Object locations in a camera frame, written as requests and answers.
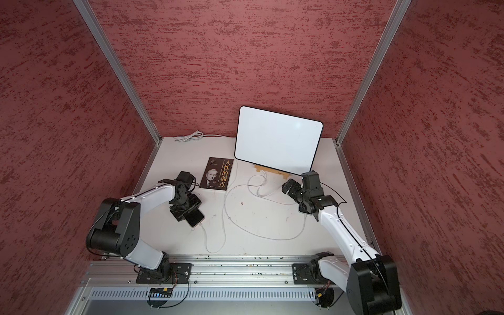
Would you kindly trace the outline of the black smartphone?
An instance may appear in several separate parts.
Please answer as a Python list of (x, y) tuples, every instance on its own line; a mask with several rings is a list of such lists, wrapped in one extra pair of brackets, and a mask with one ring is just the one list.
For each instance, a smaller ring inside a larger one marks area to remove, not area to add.
[(204, 214), (199, 209), (187, 211), (183, 217), (192, 228), (196, 227), (205, 219)]

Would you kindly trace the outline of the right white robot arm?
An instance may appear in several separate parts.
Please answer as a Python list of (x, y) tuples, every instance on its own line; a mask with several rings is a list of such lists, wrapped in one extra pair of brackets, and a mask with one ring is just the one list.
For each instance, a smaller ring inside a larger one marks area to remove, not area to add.
[(282, 185), (282, 192), (303, 213), (312, 215), (343, 253), (345, 262), (329, 253), (316, 258), (314, 273), (340, 287), (355, 314), (386, 314), (402, 308), (395, 262), (358, 235), (333, 196), (325, 195), (320, 186), (305, 189), (293, 179)]

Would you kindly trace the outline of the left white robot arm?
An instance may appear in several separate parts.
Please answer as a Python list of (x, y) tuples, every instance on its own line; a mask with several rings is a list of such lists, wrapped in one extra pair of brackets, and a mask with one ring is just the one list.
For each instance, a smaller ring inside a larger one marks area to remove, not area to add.
[(136, 195), (105, 199), (86, 237), (86, 248), (93, 255), (120, 257), (138, 273), (137, 283), (166, 283), (188, 279), (190, 264), (172, 267), (167, 253), (154, 249), (140, 237), (141, 217), (163, 203), (178, 221), (194, 228), (204, 219), (201, 200), (193, 193), (196, 178), (182, 171), (175, 180), (163, 179), (153, 188)]

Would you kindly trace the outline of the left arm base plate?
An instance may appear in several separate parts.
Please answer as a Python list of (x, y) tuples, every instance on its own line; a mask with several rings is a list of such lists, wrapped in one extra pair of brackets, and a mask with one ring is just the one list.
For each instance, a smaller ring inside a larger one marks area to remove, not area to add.
[(193, 264), (170, 263), (169, 265), (160, 265), (156, 270), (139, 268), (137, 273), (137, 284), (160, 284), (174, 286), (175, 284), (187, 284), (191, 275)]

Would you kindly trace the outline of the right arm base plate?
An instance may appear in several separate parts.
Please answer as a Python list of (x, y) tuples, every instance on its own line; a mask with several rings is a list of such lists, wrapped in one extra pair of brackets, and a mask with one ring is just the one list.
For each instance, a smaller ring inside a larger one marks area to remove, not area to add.
[(292, 275), (296, 285), (324, 285), (328, 282), (307, 263), (292, 264)]

